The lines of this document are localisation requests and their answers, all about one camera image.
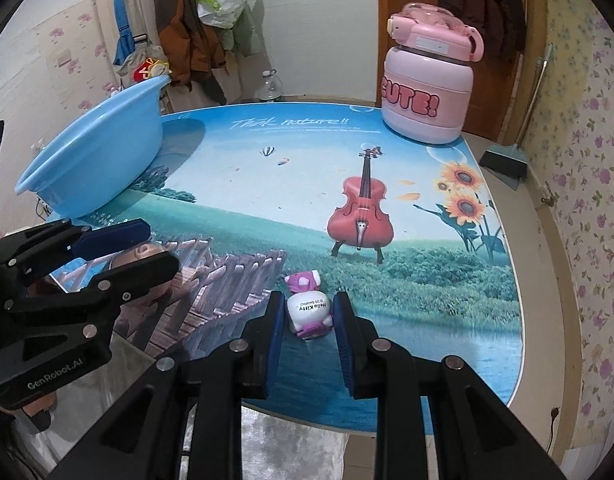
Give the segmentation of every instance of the white label sticker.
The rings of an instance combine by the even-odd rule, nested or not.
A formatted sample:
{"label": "white label sticker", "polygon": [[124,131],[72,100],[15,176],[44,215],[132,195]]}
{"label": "white label sticker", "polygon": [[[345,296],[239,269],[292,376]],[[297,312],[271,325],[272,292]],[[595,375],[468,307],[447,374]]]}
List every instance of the white label sticker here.
{"label": "white label sticker", "polygon": [[416,46],[422,50],[437,52],[438,54],[447,54],[449,52],[449,43],[430,40],[429,38],[416,38]]}

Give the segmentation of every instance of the white wall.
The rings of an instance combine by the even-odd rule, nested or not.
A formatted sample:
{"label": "white wall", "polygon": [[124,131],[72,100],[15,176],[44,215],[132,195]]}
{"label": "white wall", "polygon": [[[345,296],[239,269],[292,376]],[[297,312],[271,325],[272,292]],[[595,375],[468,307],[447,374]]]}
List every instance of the white wall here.
{"label": "white wall", "polygon": [[0,153],[0,230],[34,224],[36,196],[16,197],[13,187],[32,160],[30,146],[49,141],[74,119],[56,92],[55,74],[34,29],[84,0],[25,0],[0,36],[0,120],[5,136]]}
{"label": "white wall", "polygon": [[375,100],[378,0],[248,1],[266,52],[241,60],[245,98],[271,64],[285,95]]}

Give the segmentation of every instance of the brown jacket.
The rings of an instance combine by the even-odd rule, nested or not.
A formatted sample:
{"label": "brown jacket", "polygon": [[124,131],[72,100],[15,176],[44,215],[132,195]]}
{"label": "brown jacket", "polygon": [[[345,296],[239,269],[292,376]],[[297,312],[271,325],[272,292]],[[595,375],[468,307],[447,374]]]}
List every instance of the brown jacket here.
{"label": "brown jacket", "polygon": [[196,0],[154,0],[158,37],[169,58],[174,83],[197,81],[208,97],[226,104],[212,68],[225,65],[218,35],[198,17]]}
{"label": "brown jacket", "polygon": [[438,5],[478,29],[485,41],[486,55],[509,59],[514,51],[524,51],[522,0],[438,0]]}

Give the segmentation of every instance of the orange petal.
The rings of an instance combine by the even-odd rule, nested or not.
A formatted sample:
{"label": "orange petal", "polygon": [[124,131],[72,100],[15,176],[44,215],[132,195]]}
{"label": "orange petal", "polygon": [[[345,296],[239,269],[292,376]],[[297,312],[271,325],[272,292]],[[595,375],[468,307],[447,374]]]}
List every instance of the orange petal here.
{"label": "orange petal", "polygon": [[413,202],[414,200],[418,200],[420,198],[420,193],[405,193],[404,195],[400,195],[396,197],[398,200],[408,200]]}

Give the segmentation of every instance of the clear plastic bottle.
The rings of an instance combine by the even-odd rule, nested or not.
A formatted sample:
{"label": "clear plastic bottle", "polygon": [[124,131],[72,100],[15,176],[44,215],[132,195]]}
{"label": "clear plastic bottle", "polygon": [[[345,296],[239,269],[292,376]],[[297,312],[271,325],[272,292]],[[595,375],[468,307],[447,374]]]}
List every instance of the clear plastic bottle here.
{"label": "clear plastic bottle", "polygon": [[265,70],[263,72],[263,83],[258,89],[258,100],[261,103],[282,101],[282,82],[276,75],[276,70]]}

